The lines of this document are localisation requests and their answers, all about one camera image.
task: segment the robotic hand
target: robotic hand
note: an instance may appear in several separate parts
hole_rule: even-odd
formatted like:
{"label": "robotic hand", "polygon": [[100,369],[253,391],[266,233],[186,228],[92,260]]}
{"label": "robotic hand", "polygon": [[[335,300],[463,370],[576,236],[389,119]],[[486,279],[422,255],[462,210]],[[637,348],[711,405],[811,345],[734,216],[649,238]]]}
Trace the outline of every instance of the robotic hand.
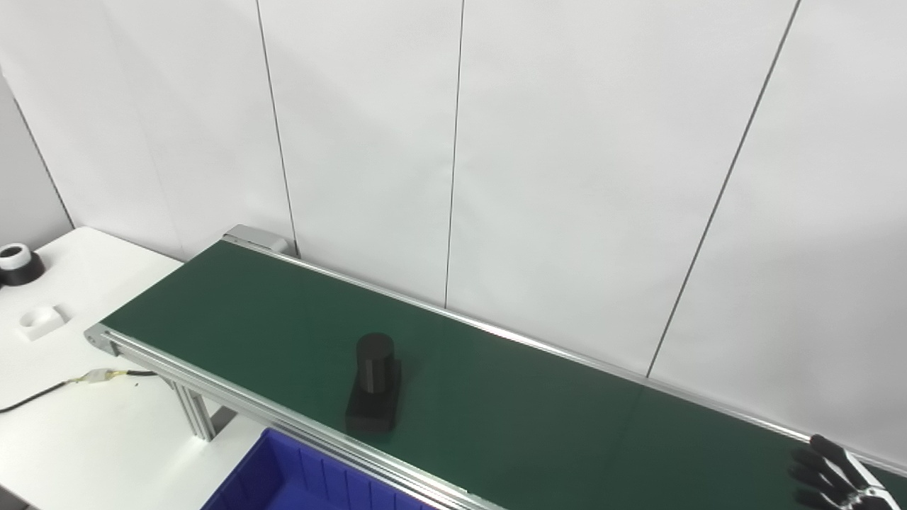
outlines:
{"label": "robotic hand", "polygon": [[815,435],[809,448],[791,452],[788,471],[814,490],[798,488],[794,499],[816,510],[901,510],[879,480],[850,452]]}

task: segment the white wall panel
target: white wall panel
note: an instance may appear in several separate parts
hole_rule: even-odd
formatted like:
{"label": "white wall panel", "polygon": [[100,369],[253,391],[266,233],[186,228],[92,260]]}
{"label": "white wall panel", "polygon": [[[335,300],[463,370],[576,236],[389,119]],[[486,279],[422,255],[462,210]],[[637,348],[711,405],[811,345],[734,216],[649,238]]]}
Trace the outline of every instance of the white wall panel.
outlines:
{"label": "white wall panel", "polygon": [[73,228],[3,76],[0,188],[0,246],[24,242],[39,248]]}
{"label": "white wall panel", "polygon": [[261,0],[300,252],[444,297],[460,0]]}
{"label": "white wall panel", "polygon": [[101,7],[0,1],[0,65],[73,222],[182,257]]}
{"label": "white wall panel", "polygon": [[293,237],[254,0],[0,6],[77,224],[181,258],[236,223]]}
{"label": "white wall panel", "polygon": [[905,26],[803,2],[653,371],[902,466]]}
{"label": "white wall panel", "polygon": [[449,306],[645,371],[793,5],[467,3]]}

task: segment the wall seam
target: wall seam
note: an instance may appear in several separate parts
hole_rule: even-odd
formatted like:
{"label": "wall seam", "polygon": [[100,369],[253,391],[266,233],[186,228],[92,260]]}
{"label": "wall seam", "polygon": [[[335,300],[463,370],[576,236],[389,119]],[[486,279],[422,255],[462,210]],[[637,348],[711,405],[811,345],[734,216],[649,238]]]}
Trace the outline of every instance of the wall seam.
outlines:
{"label": "wall seam", "polygon": [[456,99],[453,104],[453,158],[451,159],[451,198],[450,209],[447,212],[447,262],[444,271],[444,308],[447,308],[447,290],[450,288],[451,277],[451,240],[454,236],[454,177],[456,175],[456,139],[460,122],[460,76],[463,70],[463,15],[466,0],[460,3],[460,47],[457,52],[456,63]]}
{"label": "wall seam", "polygon": [[268,59],[268,43],[265,41],[265,26],[261,21],[261,4],[255,0],[255,13],[258,16],[258,33],[261,34],[261,52],[265,57],[265,75],[268,77],[268,93],[271,98],[271,113],[274,115],[274,133],[278,138],[278,152],[280,154],[280,170],[283,171],[284,191],[287,193],[287,212],[289,213],[289,228],[293,231],[293,248],[296,254],[301,255],[299,251],[299,242],[296,234],[296,219],[293,217],[293,201],[289,194],[289,182],[287,180],[287,163],[284,161],[283,139],[280,137],[280,122],[278,121],[278,106],[274,100],[274,84],[271,81],[271,64]]}
{"label": "wall seam", "polygon": [[57,200],[60,201],[60,207],[63,209],[63,214],[66,216],[66,219],[69,221],[69,226],[75,229],[75,222],[73,221],[73,215],[70,214],[69,208],[66,207],[66,202],[63,201],[63,195],[60,194],[60,188],[57,187],[56,181],[54,180],[54,175],[51,174],[51,169],[47,166],[47,160],[44,159],[44,154],[41,152],[41,147],[38,146],[38,141],[34,137],[32,132],[32,126],[28,123],[28,120],[25,119],[25,113],[22,111],[22,105],[19,104],[19,100],[13,96],[13,104],[15,104],[15,109],[19,112],[19,116],[22,118],[22,123],[25,125],[25,130],[28,132],[28,137],[32,140],[32,145],[34,150],[38,153],[38,158],[41,160],[41,165],[44,167],[44,172],[47,173],[47,179],[50,180],[51,186],[54,188],[54,193],[56,193]]}
{"label": "wall seam", "polygon": [[721,188],[718,190],[718,196],[715,199],[715,204],[712,206],[712,211],[708,215],[706,227],[705,229],[703,229],[702,235],[699,237],[699,243],[696,246],[696,250],[693,252],[693,259],[689,262],[687,273],[684,275],[683,282],[680,284],[678,295],[674,299],[674,305],[671,307],[671,311],[668,314],[668,320],[665,323],[665,327],[661,331],[661,337],[658,339],[658,345],[655,347],[655,353],[652,355],[652,360],[649,362],[649,369],[646,371],[647,378],[651,377],[652,369],[655,367],[655,361],[656,359],[658,359],[658,354],[661,352],[661,347],[665,343],[665,337],[668,334],[668,329],[671,326],[671,322],[674,320],[674,314],[677,312],[678,305],[680,304],[680,299],[683,298],[684,290],[687,289],[689,277],[693,273],[693,268],[696,266],[696,261],[699,258],[699,252],[702,250],[702,245],[706,240],[708,230],[712,226],[712,220],[715,219],[715,214],[718,210],[718,206],[721,204],[722,197],[724,197],[725,190],[727,189],[727,183],[730,181],[731,174],[734,172],[737,159],[740,157],[740,152],[743,149],[744,143],[746,142],[746,137],[748,136],[749,130],[753,125],[753,119],[756,118],[756,111],[759,109],[759,105],[762,103],[762,98],[766,94],[768,82],[772,78],[772,73],[775,72],[775,66],[778,63],[778,58],[781,56],[781,51],[784,49],[785,42],[787,41],[787,35],[790,33],[791,26],[794,24],[794,18],[796,17],[797,10],[800,8],[801,1],[802,0],[796,0],[796,2],[794,3],[794,9],[787,19],[787,25],[785,26],[785,30],[781,34],[781,40],[778,42],[778,46],[775,49],[775,55],[772,58],[772,63],[768,66],[768,73],[766,73],[766,78],[762,82],[762,88],[759,90],[759,95],[756,97],[756,103],[753,104],[753,110],[749,114],[749,119],[747,119],[746,121],[746,127],[744,127],[743,134],[740,136],[740,142],[737,144],[736,150],[734,151],[734,157],[731,159],[730,166],[728,167],[727,173],[725,174],[725,179],[724,181],[722,181]]}

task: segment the black object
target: black object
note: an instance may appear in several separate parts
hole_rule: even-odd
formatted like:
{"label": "black object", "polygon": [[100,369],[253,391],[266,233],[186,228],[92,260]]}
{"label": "black object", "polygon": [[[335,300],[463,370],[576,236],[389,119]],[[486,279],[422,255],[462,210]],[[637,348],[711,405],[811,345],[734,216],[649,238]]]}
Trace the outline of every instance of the black object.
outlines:
{"label": "black object", "polygon": [[8,413],[9,411],[12,411],[13,409],[16,409],[18,407],[24,406],[25,404],[28,404],[29,402],[31,402],[32,400],[35,400],[38,397],[43,397],[44,395],[47,395],[48,393],[50,393],[52,391],[56,391],[56,390],[60,389],[61,387],[66,386],[67,384],[69,384],[69,381],[58,382],[55,385],[47,388],[46,390],[39,391],[21,402],[15,403],[10,407],[4,407],[4,408],[0,409],[0,413]]}
{"label": "black object", "polygon": [[843,447],[818,434],[809,447],[791,452],[794,465],[788,474],[805,487],[797,487],[794,500],[815,510],[899,510],[897,502]]}
{"label": "black object", "polygon": [[346,430],[390,432],[396,424],[401,364],[394,358],[394,341],[384,333],[369,333],[356,343],[356,380],[346,405]]}
{"label": "black object", "polygon": [[[21,251],[20,246],[9,246],[0,251],[0,258],[11,257]],[[31,283],[44,274],[44,263],[37,253],[31,252],[32,258],[21,268],[0,270],[0,282],[10,287]]]}

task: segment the black cylinder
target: black cylinder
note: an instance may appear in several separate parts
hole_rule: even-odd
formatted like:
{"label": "black cylinder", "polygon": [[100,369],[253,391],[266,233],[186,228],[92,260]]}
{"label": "black cylinder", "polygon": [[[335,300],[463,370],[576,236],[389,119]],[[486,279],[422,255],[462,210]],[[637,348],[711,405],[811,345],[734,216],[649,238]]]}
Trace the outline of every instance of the black cylinder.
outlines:
{"label": "black cylinder", "polygon": [[[0,251],[0,258],[11,257],[20,252],[22,248],[19,246],[9,246]],[[31,283],[38,279],[41,275],[44,274],[44,263],[41,261],[41,257],[37,253],[31,252],[31,259],[25,263],[24,266],[4,270],[0,269],[0,282],[3,282],[4,285],[9,285],[14,287],[17,285],[24,285],[26,283]]]}
{"label": "black cylinder", "polygon": [[394,341],[384,333],[369,333],[356,343],[359,387],[367,393],[384,393],[391,386]]}

